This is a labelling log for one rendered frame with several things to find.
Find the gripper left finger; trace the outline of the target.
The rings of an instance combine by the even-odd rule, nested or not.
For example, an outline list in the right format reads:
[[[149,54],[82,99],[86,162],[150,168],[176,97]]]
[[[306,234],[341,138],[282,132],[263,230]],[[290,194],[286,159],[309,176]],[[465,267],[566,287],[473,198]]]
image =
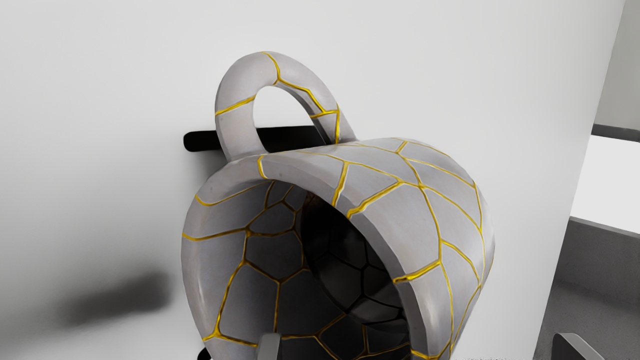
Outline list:
[[[282,360],[282,337],[279,333],[265,333],[257,346],[257,360]]]

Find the grey mug with gold cracks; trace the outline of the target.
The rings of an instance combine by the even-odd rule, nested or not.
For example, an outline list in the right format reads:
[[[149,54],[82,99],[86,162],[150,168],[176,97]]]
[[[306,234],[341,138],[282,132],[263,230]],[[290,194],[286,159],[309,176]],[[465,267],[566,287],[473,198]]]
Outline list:
[[[313,71],[238,59],[215,96],[227,163],[196,192],[182,276],[205,350],[258,360],[451,360],[495,253],[479,186],[434,146],[359,141]]]

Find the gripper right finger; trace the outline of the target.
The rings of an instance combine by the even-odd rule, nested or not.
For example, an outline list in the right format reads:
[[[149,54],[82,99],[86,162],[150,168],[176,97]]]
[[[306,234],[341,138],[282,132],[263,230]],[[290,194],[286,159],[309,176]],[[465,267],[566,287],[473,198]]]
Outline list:
[[[551,344],[551,360],[605,360],[576,333],[555,333]]]

